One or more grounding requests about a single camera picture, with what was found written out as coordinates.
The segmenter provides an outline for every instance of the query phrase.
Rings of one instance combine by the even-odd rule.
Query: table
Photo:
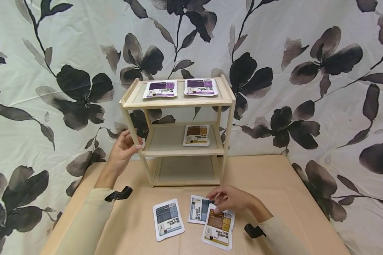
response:
[[[66,229],[94,187],[104,164],[94,164],[87,170],[42,254],[55,252]],[[153,166],[154,161],[148,161],[148,164]],[[151,188],[141,167],[139,161],[131,161],[118,178],[115,189],[121,191],[125,186],[130,186],[133,193],[129,199],[115,202],[96,254],[272,255],[262,237],[251,239],[245,233],[244,226],[247,223],[256,225],[255,219],[246,212],[236,212],[231,252],[204,244],[201,241],[203,225],[187,223],[190,195],[205,196],[213,187]],[[261,199],[312,254],[350,254],[285,156],[229,157],[224,184],[233,185]],[[152,206],[173,198],[178,199],[186,231],[157,242]]]

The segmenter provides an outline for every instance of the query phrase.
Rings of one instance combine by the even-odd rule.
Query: left hand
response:
[[[135,145],[129,130],[123,131],[117,138],[111,153],[109,154],[109,160],[106,167],[110,171],[110,174],[119,176],[123,173],[127,167],[131,156],[141,149],[143,144],[142,139],[137,137],[140,145]]]

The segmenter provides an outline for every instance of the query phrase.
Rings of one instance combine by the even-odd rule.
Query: right hand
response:
[[[206,198],[215,200],[215,213],[224,210],[237,208],[241,210],[249,210],[251,205],[258,200],[255,196],[245,191],[239,190],[233,186],[220,186],[208,193]]]

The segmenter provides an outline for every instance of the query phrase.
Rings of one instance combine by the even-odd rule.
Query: sleeve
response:
[[[90,191],[81,211],[65,233],[57,249],[57,255],[95,254],[114,204],[114,202],[105,201],[105,198],[113,192],[110,188],[94,188]]]
[[[278,217],[259,223],[266,234],[266,244],[275,255],[310,255],[309,250],[294,236]]]

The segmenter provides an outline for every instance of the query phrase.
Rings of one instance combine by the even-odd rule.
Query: fabric backdrop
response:
[[[286,154],[350,251],[383,254],[383,0],[0,0],[0,254],[39,253],[132,80],[222,73],[230,154]]]

